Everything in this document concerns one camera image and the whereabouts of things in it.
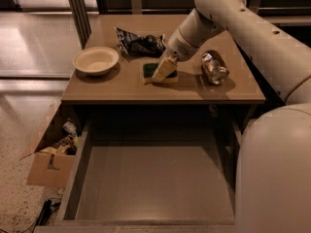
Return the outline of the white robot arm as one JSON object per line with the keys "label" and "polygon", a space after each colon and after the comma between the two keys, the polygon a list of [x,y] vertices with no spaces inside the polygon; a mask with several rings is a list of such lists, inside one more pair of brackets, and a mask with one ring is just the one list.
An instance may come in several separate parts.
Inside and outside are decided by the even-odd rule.
{"label": "white robot arm", "polygon": [[194,0],[153,75],[159,83],[226,30],[284,106],[244,133],[236,168],[237,233],[311,233],[311,49],[244,0]]}

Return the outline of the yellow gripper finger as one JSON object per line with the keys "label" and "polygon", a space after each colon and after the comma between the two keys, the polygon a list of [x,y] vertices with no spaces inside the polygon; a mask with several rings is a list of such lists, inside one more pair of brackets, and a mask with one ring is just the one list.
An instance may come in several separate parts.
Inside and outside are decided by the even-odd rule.
{"label": "yellow gripper finger", "polygon": [[177,70],[177,61],[175,58],[164,57],[157,65],[152,80],[161,83],[166,77]]}

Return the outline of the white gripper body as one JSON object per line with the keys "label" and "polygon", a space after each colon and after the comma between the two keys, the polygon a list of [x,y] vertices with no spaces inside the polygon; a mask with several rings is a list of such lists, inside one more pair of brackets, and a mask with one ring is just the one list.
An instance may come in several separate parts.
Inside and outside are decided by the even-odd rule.
{"label": "white gripper body", "polygon": [[180,29],[176,29],[167,41],[165,51],[161,58],[170,58],[178,62],[185,62],[191,59],[197,51],[198,48],[193,47],[184,39]]}

